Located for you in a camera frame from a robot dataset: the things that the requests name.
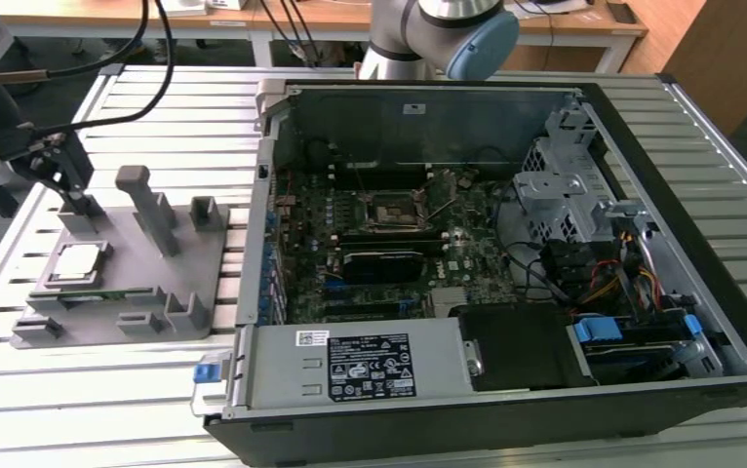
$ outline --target white label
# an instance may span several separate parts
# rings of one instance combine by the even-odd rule
[[[246,22],[243,21],[210,21],[212,26],[227,26],[227,27],[246,27]]]
[[[402,106],[403,115],[423,115],[426,114],[426,104],[404,104]]]
[[[412,378],[402,378],[400,380],[391,380],[390,382],[394,382],[394,388],[404,388],[404,387],[412,387],[414,386],[414,379]]]
[[[295,332],[295,346],[327,346],[328,330],[299,330]]]

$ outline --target warning label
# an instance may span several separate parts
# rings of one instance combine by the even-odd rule
[[[407,334],[330,338],[327,360],[335,402],[416,396]]]

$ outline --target sticker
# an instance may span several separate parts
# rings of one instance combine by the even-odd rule
[[[327,344],[331,400],[354,402],[416,396],[406,333],[330,338]]]
[[[402,106],[402,115],[424,115],[426,104],[404,104]]]
[[[295,346],[324,346],[330,336],[327,330],[299,330],[295,332]]]
[[[228,26],[228,27],[246,27],[246,22],[243,21],[210,21],[212,26]]]

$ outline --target wooden table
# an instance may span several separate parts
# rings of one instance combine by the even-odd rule
[[[368,40],[371,9],[366,5],[343,3],[346,1],[307,0],[298,4],[315,40]],[[266,2],[276,20],[282,23],[287,22],[282,1],[266,0]],[[256,0],[252,0],[252,3],[260,5]],[[547,18],[524,19],[520,22],[518,45],[550,46],[552,43],[556,47],[604,48],[606,53],[596,66],[596,71],[600,73],[619,72],[634,41],[648,31],[642,23],[615,22],[604,0],[596,0],[594,7],[580,12],[554,15],[552,22],[554,39],[551,39],[551,25]],[[280,40],[282,36],[262,8],[258,8],[252,18],[250,36],[258,66],[272,66],[272,61],[264,61],[272,59],[268,54],[270,41]]]
[[[179,39],[248,39],[260,3],[244,10],[211,10],[203,17],[168,18]],[[21,37],[131,38],[141,13],[139,0],[0,0],[0,19]],[[145,37],[165,37],[151,3]]]
[[[280,0],[266,2],[276,20],[284,25],[287,15]],[[368,40],[368,6],[334,0],[307,0],[298,5],[315,40]],[[24,37],[129,38],[136,30],[139,13],[139,0],[0,0],[0,19],[12,33]],[[151,17],[153,19],[145,36],[161,38],[163,29],[153,6]],[[518,44],[604,48],[598,72],[619,71],[634,41],[647,32],[642,24],[615,22],[604,0],[596,0],[596,6],[586,11],[554,15],[552,21],[555,37],[551,37],[547,18],[523,20]],[[270,43],[280,40],[282,36],[259,0],[251,0],[244,10],[214,10],[208,16],[172,18],[171,22],[175,37],[180,39],[250,40],[255,64],[272,66]]]

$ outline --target aluminum table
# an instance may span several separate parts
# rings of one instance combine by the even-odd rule
[[[214,195],[232,209],[212,335],[199,341],[17,350],[11,327],[25,309],[61,223],[60,199],[37,186],[0,244],[0,465],[186,464],[239,467],[191,414],[192,367],[234,341],[252,165],[256,82],[350,78],[348,70],[182,67],[168,95],[139,122],[83,131],[103,206],[129,206],[112,188],[125,164],[151,169],[172,205]],[[99,76],[77,119],[123,115],[156,92],[163,69]],[[674,85],[651,76],[515,73],[514,81],[596,81],[747,293],[747,164]],[[616,178],[630,185],[614,163]],[[342,466],[747,466],[747,408],[708,413],[656,436],[440,454]]]

